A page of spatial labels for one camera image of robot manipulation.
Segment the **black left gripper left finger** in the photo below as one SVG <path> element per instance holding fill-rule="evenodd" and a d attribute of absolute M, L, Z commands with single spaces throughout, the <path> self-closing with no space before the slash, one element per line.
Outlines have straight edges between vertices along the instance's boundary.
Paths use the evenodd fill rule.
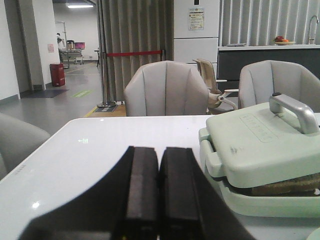
<path fill-rule="evenodd" d="M 127 148 L 115 166 L 71 201 L 34 218 L 21 240 L 155 240 L 158 158 L 154 148 Z"/>

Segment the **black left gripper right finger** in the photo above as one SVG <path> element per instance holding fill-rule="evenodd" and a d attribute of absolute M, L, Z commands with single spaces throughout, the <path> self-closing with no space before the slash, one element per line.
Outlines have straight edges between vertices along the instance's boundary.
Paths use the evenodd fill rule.
<path fill-rule="evenodd" d="M 168 147 L 159 180 L 160 239 L 254 239 L 209 183 L 192 149 Z"/>

